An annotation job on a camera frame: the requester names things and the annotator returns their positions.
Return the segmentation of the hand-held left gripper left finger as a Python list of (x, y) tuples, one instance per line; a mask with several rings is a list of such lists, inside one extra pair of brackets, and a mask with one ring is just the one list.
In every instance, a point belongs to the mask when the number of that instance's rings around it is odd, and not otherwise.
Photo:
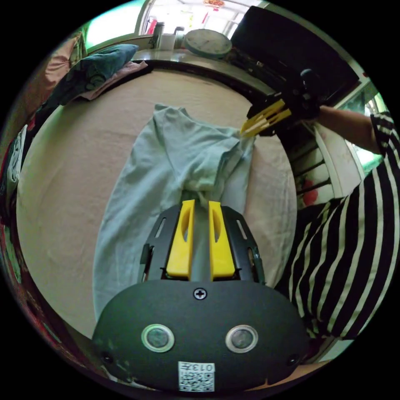
[(188, 280), (193, 257), (195, 200), (182, 202), (170, 248), (166, 273), (172, 279)]

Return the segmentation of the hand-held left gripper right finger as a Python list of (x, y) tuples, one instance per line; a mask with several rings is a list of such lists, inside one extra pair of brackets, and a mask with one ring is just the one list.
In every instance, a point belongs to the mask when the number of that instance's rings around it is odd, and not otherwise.
[(210, 279), (227, 280), (234, 276), (234, 262), (219, 202), (208, 203)]

